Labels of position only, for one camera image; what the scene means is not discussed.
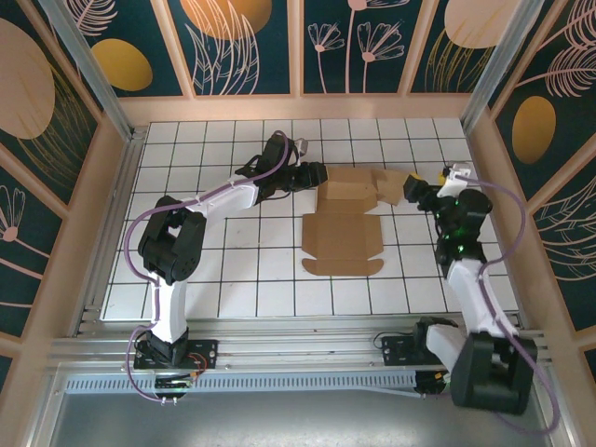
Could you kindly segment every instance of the white robotic arm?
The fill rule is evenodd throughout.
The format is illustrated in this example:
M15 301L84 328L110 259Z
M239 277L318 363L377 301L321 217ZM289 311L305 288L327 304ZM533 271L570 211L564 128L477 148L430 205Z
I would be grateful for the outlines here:
M327 181L322 163L301 163L306 148L305 140L288 140L286 146L285 137L274 134L263 153L254 156L223 185L185 201L170 196L159 199L156 206L169 211L152 215L139 243L144 268L158 279L152 284L157 306L146 338L151 355L159 363L177 366L185 356L186 281L198 267L205 232L226 217L267 200L278 190L297 192ZM295 162L290 164L292 155ZM178 228L179 234L174 236L170 230Z
M533 372L508 337L515 336L534 360L536 348L534 341L518 337L490 285L478 238L493 206L481 191L467 189L469 174L468 166L454 165L443 172L442 187L412 175L404 184L405 197L433 213L439 234L435 257L461 305L467 330L465 336L449 320L422 318L414 340L451 373L456 405L519 414L527 406Z
M233 175L229 183L246 179L241 175ZM259 197L259 187L254 183L243 183L230 189L226 189L212 198L199 202L196 205L187 207L190 212L198 212L207 220L205 231L219 224L226 217L253 207ZM186 280L176 281L171 285L159 286L159 320L156 319L156 309L152 311L152 322L155 326L151 332L158 339L173 344L186 333L186 316L184 315L186 301ZM152 293L155 294L155 284L151 285Z

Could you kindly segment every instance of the flower illustration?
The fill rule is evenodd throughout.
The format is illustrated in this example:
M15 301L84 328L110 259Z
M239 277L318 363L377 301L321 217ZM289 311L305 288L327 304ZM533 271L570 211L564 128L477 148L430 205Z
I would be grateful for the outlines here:
M320 61L320 53L343 47L345 45L345 40L340 38L341 33L337 29L337 23L334 23L333 25L324 23L320 25L320 28L316 23L308 25L308 35L317 52L320 84L323 86L323 93L327 93L325 78L323 77L323 67Z
M347 46L345 48L345 93L350 92L350 49L352 46L352 30L356 11L364 9L380 9L382 7L402 7L410 0L347 0L347 5L352 9L350 22L347 27Z
M379 23L372 34L369 21L358 26L358 42L364 61L363 93L366 93L366 74L370 62L386 61L403 56L404 45L398 45L401 40L400 25L401 23L395 25Z
M12 192L12 200L8 188L0 185L0 237L5 242L14 242L19 235L19 224L25 210L25 193L19 188Z
M15 188L11 196L8 192L8 188L3 184L0 185L0 243L16 242L29 251L49 258L48 254L43 253L42 251L30 246L29 244L26 244L19 239L19 226L25 211L25 198L25 193L23 193L19 188ZM9 260L3 258L0 258L0 264L32 278L41 279L43 277L42 275L28 268L11 263ZM15 305L5 302L0 302L0 305L31 307L30 305Z

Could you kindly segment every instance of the cardboard flap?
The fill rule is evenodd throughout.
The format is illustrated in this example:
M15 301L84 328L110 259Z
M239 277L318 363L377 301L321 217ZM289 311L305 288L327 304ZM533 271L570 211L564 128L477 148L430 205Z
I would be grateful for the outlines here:
M408 178L407 172L399 170L375 169L372 176L375 179L377 198L391 205L398 205L403 198L403 184Z
M375 201L376 187L371 169L328 167L327 182L318 188L318 202L326 200Z
M317 258L303 260L306 271L313 275L374 275L383 267L383 260L369 261L383 252L381 218L368 214L305 214L302 249Z
M369 277L383 268L382 259L339 260L339 259L303 259L302 265L311 275L329 277Z
M377 205L376 194L363 199L329 200L324 192L317 194L317 212L364 214Z
M366 217L378 219L381 226L379 216L319 212L305 214L302 221L302 249L319 259L368 259L370 238L366 233Z

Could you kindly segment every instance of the leaf illustration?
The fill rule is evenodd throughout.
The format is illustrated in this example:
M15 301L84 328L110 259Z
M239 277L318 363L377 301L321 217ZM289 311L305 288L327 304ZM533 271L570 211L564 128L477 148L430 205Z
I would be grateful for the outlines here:
M596 46L562 50L552 60L546 73L525 79L515 87L543 78L552 96L580 98L582 92L590 89L596 81Z
M596 276L596 178L576 193L543 206L536 226L557 279Z
M567 18L565 38L581 49L596 45L596 0L577 0Z
M213 91L213 68L206 48L205 39L199 37L193 29L185 25L195 47L195 68L193 70L193 83L198 93L209 95Z
M82 35L100 36L118 14L115 0L65 0Z
M539 231L546 231L556 224L567 222L576 212L589 206L595 197L596 178L575 194L545 204L536 214L535 221Z
M215 0L206 0L205 6L191 0L189 5L193 21L203 30L196 33L186 25L195 47L193 83L197 93L235 95L247 88L252 93L259 79L259 48L249 21L229 2L229 18Z
M236 57L231 66L231 71L235 80L223 94L238 94L246 86L251 88L249 94L252 94L259 81L259 48L254 31L246 17L242 16L240 23L236 13L233 13L234 16L236 16L235 21L237 20L241 35L239 39L234 41Z

